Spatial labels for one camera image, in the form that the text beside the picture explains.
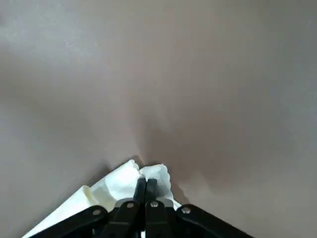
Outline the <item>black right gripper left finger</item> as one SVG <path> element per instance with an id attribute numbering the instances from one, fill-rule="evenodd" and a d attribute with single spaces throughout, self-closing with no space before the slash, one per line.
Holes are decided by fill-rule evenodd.
<path id="1" fill-rule="evenodd" d="M 144 201 L 147 181 L 137 180 L 132 198 L 116 202 L 110 212 L 94 205 L 45 230 L 38 238 L 133 238 L 139 236 L 136 225 L 141 202 Z"/>

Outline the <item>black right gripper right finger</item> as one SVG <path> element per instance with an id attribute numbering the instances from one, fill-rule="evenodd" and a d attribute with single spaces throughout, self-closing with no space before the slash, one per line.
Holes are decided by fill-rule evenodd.
<path id="1" fill-rule="evenodd" d="M 193 205 L 174 209 L 173 202 L 159 198 L 158 181 L 151 178 L 145 190 L 147 238 L 246 238 L 247 233 Z"/>

